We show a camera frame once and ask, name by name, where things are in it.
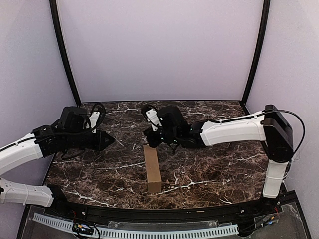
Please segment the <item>black front table rail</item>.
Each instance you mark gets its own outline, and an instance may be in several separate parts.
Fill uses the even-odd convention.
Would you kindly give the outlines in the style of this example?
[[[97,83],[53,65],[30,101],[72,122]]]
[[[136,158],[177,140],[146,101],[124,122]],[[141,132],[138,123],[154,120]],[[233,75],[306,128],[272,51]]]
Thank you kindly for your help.
[[[275,212],[274,206],[262,200],[230,204],[216,207],[191,209],[121,209],[98,207],[60,201],[50,208],[47,213],[58,216],[83,219],[97,224],[114,222],[131,223],[186,223],[217,220],[223,222],[245,223],[255,217]]]

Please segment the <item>small green circuit board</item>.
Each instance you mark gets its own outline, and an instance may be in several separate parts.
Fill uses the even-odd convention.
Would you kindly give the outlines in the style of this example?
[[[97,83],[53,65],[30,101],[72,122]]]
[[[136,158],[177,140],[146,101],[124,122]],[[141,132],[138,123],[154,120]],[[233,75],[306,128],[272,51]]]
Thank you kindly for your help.
[[[94,228],[86,224],[74,223],[72,226],[72,231],[79,234],[92,235]]]

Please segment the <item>black frame post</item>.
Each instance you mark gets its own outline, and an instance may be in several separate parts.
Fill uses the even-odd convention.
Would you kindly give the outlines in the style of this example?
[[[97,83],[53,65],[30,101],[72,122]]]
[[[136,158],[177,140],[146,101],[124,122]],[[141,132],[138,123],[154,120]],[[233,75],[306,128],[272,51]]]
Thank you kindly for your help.
[[[76,86],[76,82],[74,80],[74,76],[72,73],[70,61],[68,58],[68,53],[66,49],[66,45],[64,42],[64,37],[63,37],[63,32],[62,32],[62,25],[59,17],[59,10],[58,10],[58,1],[56,0],[49,0],[49,5],[50,5],[50,11],[51,11],[51,18],[52,18],[52,23],[55,31],[55,36],[56,36],[56,41],[58,44],[59,52],[60,52],[60,57],[62,60],[62,64],[64,67],[64,71],[67,77],[67,81],[73,96],[73,99],[75,101],[76,106],[81,106],[82,102],[80,99],[80,95]]]
[[[261,12],[261,20],[260,20],[260,25],[259,25],[259,31],[258,31],[258,36],[256,40],[256,46],[255,46],[255,51],[254,55],[252,58],[252,63],[249,71],[249,75],[247,78],[247,82],[245,85],[245,89],[241,98],[241,105],[245,107],[247,105],[249,95],[253,86],[253,82],[255,79],[255,75],[257,72],[258,68],[258,63],[260,60],[260,55],[262,52],[262,47],[264,43],[264,38],[266,34],[266,29],[267,29],[267,23],[268,23],[268,17],[269,17],[269,10],[270,10],[270,0],[264,0],[263,1],[263,7],[262,7],[262,12]]]

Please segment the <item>black left frame post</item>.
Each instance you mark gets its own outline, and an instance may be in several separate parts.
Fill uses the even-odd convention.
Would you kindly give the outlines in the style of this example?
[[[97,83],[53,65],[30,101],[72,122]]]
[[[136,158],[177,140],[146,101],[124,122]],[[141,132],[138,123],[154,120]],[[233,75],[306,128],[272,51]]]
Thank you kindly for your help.
[[[76,86],[76,82],[74,80],[74,76],[72,73],[70,61],[68,58],[68,53],[66,49],[66,45],[64,42],[64,37],[63,37],[63,32],[62,32],[62,25],[59,17],[59,10],[58,10],[58,1],[56,0],[49,0],[49,5],[50,5],[50,11],[51,11],[51,18],[52,18],[52,23],[55,31],[55,36],[56,36],[56,41],[58,44],[59,52],[60,52],[60,57],[62,60],[62,64],[64,67],[64,71],[67,77],[67,81],[73,96],[73,99],[75,101],[76,106],[81,106],[82,102],[80,99],[80,95]]]

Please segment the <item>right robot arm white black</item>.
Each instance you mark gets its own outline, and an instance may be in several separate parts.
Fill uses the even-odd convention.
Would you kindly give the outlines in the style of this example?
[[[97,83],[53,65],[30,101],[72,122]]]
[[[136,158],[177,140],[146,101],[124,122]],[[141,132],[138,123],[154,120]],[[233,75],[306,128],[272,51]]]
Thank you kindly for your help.
[[[300,117],[274,105],[254,114],[221,120],[204,120],[189,124],[176,106],[157,110],[152,105],[141,109],[150,127],[144,131],[149,147],[156,148],[165,143],[183,148],[205,148],[220,143],[237,141],[260,141],[266,145],[269,159],[262,195],[274,199],[280,192],[292,159],[298,151],[294,147],[293,129],[283,114]]]

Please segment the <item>black right frame post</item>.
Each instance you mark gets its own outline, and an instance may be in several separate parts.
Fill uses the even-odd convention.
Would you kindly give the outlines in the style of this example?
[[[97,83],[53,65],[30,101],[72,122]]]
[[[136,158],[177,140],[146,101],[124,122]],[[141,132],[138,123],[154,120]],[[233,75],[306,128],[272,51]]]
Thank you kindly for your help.
[[[262,7],[262,12],[261,12],[261,20],[260,20],[260,25],[259,25],[259,31],[258,31],[258,36],[256,40],[256,46],[255,46],[255,51],[254,55],[252,58],[252,63],[249,71],[249,75],[247,78],[247,82],[245,85],[245,89],[241,98],[241,105],[245,107],[247,105],[249,95],[253,86],[253,82],[255,79],[255,75],[257,72],[258,68],[258,63],[260,60],[260,55],[262,52],[262,47],[264,43],[264,38],[266,34],[266,29],[267,29],[267,23],[268,23],[268,17],[269,17],[269,10],[270,10],[270,0],[264,0],[263,1],[263,7]]]

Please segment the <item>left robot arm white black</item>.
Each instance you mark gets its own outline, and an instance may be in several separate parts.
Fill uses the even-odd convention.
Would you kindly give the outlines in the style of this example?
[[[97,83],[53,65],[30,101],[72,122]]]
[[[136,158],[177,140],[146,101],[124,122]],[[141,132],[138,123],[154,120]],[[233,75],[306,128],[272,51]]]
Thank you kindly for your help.
[[[34,129],[25,137],[0,149],[0,173],[5,174],[27,162],[70,149],[103,151],[115,140],[98,127],[106,115],[96,103],[90,112],[81,107],[65,107],[51,125]],[[0,202],[51,207],[67,199],[56,185],[35,186],[0,179]]]

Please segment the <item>right small circuit board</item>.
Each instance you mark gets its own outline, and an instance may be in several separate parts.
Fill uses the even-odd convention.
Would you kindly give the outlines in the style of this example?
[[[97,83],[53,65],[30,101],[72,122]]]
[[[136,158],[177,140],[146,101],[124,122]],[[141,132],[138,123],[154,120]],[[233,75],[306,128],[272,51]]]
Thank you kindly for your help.
[[[271,216],[267,219],[262,219],[261,223],[260,223],[260,226],[261,227],[265,227],[265,226],[268,226],[268,225],[271,225],[273,223],[276,223],[278,222],[278,217],[277,216]]]

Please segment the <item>brown cardboard paper box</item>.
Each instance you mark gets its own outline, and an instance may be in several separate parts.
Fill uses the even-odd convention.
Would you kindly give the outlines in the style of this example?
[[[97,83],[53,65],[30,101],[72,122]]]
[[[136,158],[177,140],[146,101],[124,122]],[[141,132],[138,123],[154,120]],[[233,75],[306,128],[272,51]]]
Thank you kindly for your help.
[[[162,179],[157,156],[157,150],[155,148],[149,147],[148,145],[144,145],[143,150],[147,174],[148,192],[150,194],[160,193]]]

